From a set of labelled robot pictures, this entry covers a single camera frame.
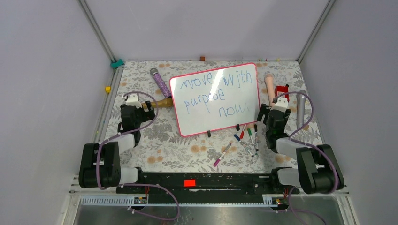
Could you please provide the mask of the pink framed whiteboard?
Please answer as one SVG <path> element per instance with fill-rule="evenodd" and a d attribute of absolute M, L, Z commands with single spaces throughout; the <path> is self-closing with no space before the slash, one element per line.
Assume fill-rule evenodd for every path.
<path fill-rule="evenodd" d="M 170 78 L 180 135 L 188 137 L 256 121 L 257 66 L 249 62 Z"/>

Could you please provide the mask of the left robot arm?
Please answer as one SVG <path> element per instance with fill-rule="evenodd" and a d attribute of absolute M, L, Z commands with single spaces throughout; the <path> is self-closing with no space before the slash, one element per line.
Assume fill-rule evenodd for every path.
<path fill-rule="evenodd" d="M 121 154 L 136 147 L 140 141 L 141 124 L 153 121 L 155 109 L 150 101 L 144 105 L 133 103 L 120 106 L 121 122 L 117 135 L 104 144 L 86 143 L 79 169 L 78 183 L 81 188 L 109 188 L 123 184 L 135 193 L 145 188 L 145 179 L 139 176 L 139 168 L 123 167 Z"/>

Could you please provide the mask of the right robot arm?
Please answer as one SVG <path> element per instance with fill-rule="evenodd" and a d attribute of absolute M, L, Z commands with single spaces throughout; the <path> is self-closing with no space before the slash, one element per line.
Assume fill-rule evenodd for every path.
<path fill-rule="evenodd" d="M 334 151 L 328 144 L 311 145 L 293 140 L 285 132 L 290 109 L 260 106 L 257 120 L 266 126 L 265 140 L 268 149 L 295 159 L 297 168 L 278 167 L 272 170 L 269 187 L 275 193 L 287 186 L 301 188 L 306 194 L 330 194 L 345 186 L 344 177 Z"/>

